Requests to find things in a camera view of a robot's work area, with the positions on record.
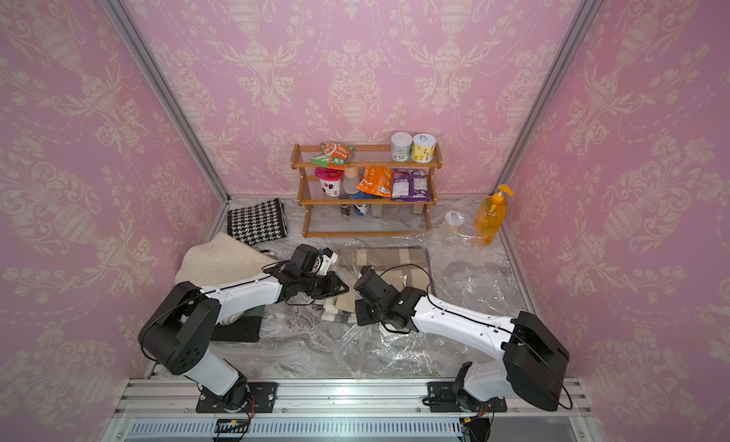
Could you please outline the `black white houndstooth scarf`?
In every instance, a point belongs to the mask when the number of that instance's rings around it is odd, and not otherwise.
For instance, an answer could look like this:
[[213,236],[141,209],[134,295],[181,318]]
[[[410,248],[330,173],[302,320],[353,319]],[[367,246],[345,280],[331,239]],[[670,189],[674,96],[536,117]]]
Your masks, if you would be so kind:
[[288,225],[281,199],[229,211],[226,233],[247,246],[286,238]]

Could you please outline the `clear plastic vacuum bag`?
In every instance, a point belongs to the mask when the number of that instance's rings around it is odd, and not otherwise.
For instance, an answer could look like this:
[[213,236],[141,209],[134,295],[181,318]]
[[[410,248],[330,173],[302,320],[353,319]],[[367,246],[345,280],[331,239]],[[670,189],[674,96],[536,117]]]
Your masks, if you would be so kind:
[[418,303],[449,322],[461,308],[496,318],[526,309],[503,242],[484,244],[472,219],[452,228],[443,213],[431,223],[407,208],[343,218],[334,206],[306,211],[296,204],[287,204],[285,219],[286,237],[262,251],[278,261],[300,244],[334,250],[334,271],[348,287],[340,300],[361,301],[365,313],[306,295],[262,308],[257,342],[218,347],[255,379],[454,377],[465,362],[485,364],[490,356],[417,327]]

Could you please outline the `beige knitted scarf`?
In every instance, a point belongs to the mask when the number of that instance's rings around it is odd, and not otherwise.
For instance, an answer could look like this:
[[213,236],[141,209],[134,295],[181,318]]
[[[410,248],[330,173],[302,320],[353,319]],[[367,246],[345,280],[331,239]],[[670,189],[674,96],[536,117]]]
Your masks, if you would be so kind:
[[199,287],[231,284],[256,277],[275,261],[221,232],[210,242],[193,246],[184,254],[174,283],[192,282]]

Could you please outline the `beige brown plaid scarf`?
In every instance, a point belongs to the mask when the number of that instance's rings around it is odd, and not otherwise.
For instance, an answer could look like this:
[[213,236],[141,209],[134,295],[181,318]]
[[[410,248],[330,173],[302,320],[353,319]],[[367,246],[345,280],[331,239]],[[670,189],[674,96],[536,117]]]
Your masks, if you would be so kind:
[[321,319],[325,322],[356,324],[355,302],[360,299],[355,282],[362,267],[370,266],[397,290],[412,286],[426,290],[430,285],[430,256],[421,246],[348,247],[338,252],[336,274],[349,287],[345,294],[327,299]]

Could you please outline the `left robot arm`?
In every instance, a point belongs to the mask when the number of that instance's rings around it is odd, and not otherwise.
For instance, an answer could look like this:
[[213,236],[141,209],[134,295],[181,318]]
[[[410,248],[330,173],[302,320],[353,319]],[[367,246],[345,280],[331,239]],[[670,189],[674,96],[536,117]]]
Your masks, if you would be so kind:
[[338,254],[330,248],[298,246],[290,259],[262,267],[253,278],[197,286],[176,284],[138,335],[144,355],[172,375],[194,381],[202,396],[228,413],[253,413],[256,400],[247,377],[213,353],[216,328],[229,318],[304,294],[323,301],[349,291],[332,269]]

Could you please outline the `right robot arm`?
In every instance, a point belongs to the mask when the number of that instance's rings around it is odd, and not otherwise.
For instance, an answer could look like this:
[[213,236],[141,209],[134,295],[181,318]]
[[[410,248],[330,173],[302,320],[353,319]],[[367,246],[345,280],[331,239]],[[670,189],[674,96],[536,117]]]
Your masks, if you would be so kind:
[[570,353],[535,316],[496,316],[442,301],[426,290],[388,284],[370,266],[355,283],[360,326],[380,324],[398,333],[422,333],[450,339],[492,358],[467,361],[452,383],[455,404],[482,413],[493,398],[517,396],[533,407],[555,412],[562,406]]

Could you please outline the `purple snack bag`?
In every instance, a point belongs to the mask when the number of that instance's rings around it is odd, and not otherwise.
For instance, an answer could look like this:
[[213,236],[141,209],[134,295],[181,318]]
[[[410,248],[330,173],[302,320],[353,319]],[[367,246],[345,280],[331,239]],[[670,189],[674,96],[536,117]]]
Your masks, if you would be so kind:
[[428,173],[425,170],[395,168],[392,172],[391,199],[397,202],[430,202]]

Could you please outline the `orange snack bag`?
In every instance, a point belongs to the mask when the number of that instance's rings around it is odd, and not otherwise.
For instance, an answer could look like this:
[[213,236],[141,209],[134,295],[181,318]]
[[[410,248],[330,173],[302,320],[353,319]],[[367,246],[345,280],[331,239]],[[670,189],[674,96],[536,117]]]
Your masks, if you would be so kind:
[[392,196],[393,170],[383,166],[365,168],[357,189],[366,194],[382,198]]

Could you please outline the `small white bottle on shelf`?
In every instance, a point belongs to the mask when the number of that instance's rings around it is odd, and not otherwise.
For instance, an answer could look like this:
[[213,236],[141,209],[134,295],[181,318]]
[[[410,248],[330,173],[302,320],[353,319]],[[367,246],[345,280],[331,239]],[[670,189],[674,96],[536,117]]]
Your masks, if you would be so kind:
[[343,189],[348,195],[355,195],[359,192],[357,185],[360,182],[358,168],[346,168],[343,172]]

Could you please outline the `red green snack packet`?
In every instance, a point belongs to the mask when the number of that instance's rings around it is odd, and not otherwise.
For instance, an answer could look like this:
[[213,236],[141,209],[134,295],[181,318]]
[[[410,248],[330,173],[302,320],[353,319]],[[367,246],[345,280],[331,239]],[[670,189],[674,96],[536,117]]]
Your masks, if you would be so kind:
[[354,147],[334,142],[324,142],[321,143],[321,152],[312,157],[310,162],[320,168],[346,170],[350,157],[354,152]]

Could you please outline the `orange soap pump bottle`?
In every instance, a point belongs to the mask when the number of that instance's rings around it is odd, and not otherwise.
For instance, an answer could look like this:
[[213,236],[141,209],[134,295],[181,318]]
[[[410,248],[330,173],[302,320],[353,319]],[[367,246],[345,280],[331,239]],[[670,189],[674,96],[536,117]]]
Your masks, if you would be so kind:
[[497,236],[499,229],[504,223],[508,207],[505,198],[513,197],[513,190],[508,185],[499,185],[481,204],[474,222],[477,238],[487,246]]

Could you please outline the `green white cup can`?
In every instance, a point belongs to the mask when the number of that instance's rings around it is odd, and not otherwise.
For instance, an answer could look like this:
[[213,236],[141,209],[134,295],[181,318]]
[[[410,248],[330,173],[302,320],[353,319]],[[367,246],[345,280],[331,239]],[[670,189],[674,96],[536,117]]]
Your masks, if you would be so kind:
[[407,162],[411,158],[413,137],[410,133],[399,131],[391,137],[391,157],[394,162]]

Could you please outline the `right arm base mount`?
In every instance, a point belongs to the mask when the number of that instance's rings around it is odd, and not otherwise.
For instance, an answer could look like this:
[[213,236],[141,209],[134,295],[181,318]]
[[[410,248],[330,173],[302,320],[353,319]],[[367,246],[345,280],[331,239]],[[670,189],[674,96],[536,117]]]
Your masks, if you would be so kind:
[[465,377],[473,366],[471,361],[462,364],[453,381],[431,381],[427,383],[427,396],[421,402],[432,413],[475,413],[484,417],[487,413],[505,413],[508,406],[505,398],[496,396],[480,401],[465,389]]

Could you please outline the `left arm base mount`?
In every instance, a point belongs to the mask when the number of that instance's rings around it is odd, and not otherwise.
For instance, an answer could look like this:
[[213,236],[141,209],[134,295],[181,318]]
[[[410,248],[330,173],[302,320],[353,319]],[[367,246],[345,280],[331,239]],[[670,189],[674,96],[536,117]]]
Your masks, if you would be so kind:
[[254,381],[245,385],[237,383],[233,388],[218,396],[198,386],[200,395],[196,405],[197,413],[273,413],[279,384],[277,382]]

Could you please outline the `aluminium front rail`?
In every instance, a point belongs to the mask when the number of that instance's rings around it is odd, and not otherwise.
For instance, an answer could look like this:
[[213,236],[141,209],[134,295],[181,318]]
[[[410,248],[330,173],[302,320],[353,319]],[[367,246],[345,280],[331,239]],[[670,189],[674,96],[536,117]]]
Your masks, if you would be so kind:
[[[250,384],[256,393],[258,417],[431,417],[423,404],[434,398],[428,385],[435,379],[274,379]],[[114,417],[200,417],[225,415],[224,407],[203,398],[186,379],[133,379]]]

